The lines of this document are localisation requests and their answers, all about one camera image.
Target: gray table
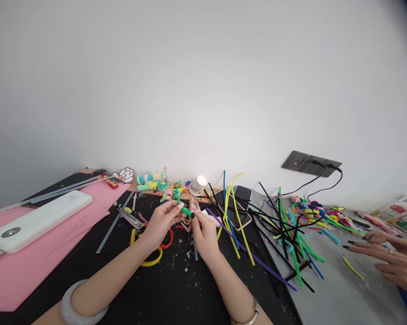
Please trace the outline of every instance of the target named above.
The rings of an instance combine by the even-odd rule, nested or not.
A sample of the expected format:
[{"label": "gray table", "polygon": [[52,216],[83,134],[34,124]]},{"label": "gray table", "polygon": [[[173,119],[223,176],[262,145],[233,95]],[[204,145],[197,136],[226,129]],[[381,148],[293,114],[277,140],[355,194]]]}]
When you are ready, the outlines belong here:
[{"label": "gray table", "polygon": [[[252,204],[261,207],[267,200],[265,195],[256,191],[252,195]],[[285,208],[291,206],[289,199],[283,199]],[[277,216],[274,210],[264,204],[262,210],[268,215]],[[345,210],[345,215],[354,216],[352,211]],[[283,252],[282,245],[277,240],[272,239],[273,234],[262,227],[255,220],[257,226],[273,240],[279,250]],[[291,283],[298,289],[298,292],[288,289],[298,314],[304,325],[309,324],[407,324],[407,311],[395,285],[388,283],[379,274],[374,264],[377,259],[355,254],[345,250],[342,245],[349,245],[348,240],[361,240],[344,229],[332,227],[329,231],[338,239],[341,244],[337,245],[325,233],[319,234],[316,230],[302,228],[304,236],[310,236],[306,241],[311,249],[326,263],[315,260],[319,270],[325,277],[322,280],[315,269],[306,267],[301,276],[315,290],[312,293],[306,286],[300,288],[297,277]],[[283,277],[292,273],[282,258],[274,248],[265,243],[270,255]],[[365,281],[357,277],[345,264],[343,255],[347,256],[351,265],[365,278]],[[289,261],[294,266],[292,255]]]}]

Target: woman's right hand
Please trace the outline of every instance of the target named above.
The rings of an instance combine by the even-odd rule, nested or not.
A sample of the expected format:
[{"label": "woman's right hand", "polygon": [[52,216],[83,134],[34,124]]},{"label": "woman's right hand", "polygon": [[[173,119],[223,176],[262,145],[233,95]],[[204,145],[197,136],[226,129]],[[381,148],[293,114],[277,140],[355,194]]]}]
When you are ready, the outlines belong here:
[{"label": "woman's right hand", "polygon": [[218,248],[216,226],[200,211],[195,213],[191,222],[193,224],[193,240],[198,253],[205,263],[211,263],[221,255]]},{"label": "woman's right hand", "polygon": [[378,244],[366,244],[359,241],[354,242],[354,246],[349,247],[348,250],[387,262],[388,264],[375,264],[375,267],[384,279],[400,286],[407,292],[407,255]]},{"label": "woman's right hand", "polygon": [[365,239],[372,244],[383,244],[388,241],[399,253],[407,256],[407,239],[392,236],[379,230],[372,230],[367,233]]}]

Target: wall socket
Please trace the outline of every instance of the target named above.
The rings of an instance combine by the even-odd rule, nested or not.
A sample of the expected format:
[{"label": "wall socket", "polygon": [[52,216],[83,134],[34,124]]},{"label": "wall socket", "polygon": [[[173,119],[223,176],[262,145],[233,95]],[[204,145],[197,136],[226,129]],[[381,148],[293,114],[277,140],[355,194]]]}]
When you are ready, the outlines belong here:
[{"label": "wall socket", "polygon": [[[322,173],[323,168],[319,165],[312,164],[312,161],[314,161],[314,160],[319,161],[320,163],[324,164],[325,166],[328,166],[329,164],[333,164],[334,166],[339,167],[340,165],[342,165],[341,162],[337,162],[334,160],[325,159],[325,158],[321,158],[321,157],[317,157],[317,156],[312,156],[307,153],[302,153],[302,152],[293,150],[291,152],[291,154],[289,155],[289,157],[286,159],[286,161],[283,163],[282,168],[318,176],[320,173]],[[333,174],[333,172],[334,172],[334,169],[327,168],[327,170],[322,175],[322,177],[329,177],[331,174]]]}]

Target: cartoon sticker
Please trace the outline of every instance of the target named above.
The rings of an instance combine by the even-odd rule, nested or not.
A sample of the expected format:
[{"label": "cartoon sticker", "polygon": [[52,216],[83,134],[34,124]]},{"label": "cartoon sticker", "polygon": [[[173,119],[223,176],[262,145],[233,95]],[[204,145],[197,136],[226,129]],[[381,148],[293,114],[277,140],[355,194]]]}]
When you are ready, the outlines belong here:
[{"label": "cartoon sticker", "polygon": [[134,170],[130,167],[124,168],[118,173],[113,173],[117,179],[124,183],[130,183],[133,180]]}]

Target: white power bank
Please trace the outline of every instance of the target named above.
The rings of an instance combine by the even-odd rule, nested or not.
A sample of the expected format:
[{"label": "white power bank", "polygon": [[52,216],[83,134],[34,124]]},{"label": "white power bank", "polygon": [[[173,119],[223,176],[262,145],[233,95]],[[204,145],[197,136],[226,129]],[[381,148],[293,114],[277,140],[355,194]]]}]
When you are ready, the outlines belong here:
[{"label": "white power bank", "polygon": [[92,201],[92,196],[74,190],[8,223],[0,228],[0,250],[18,252]]}]

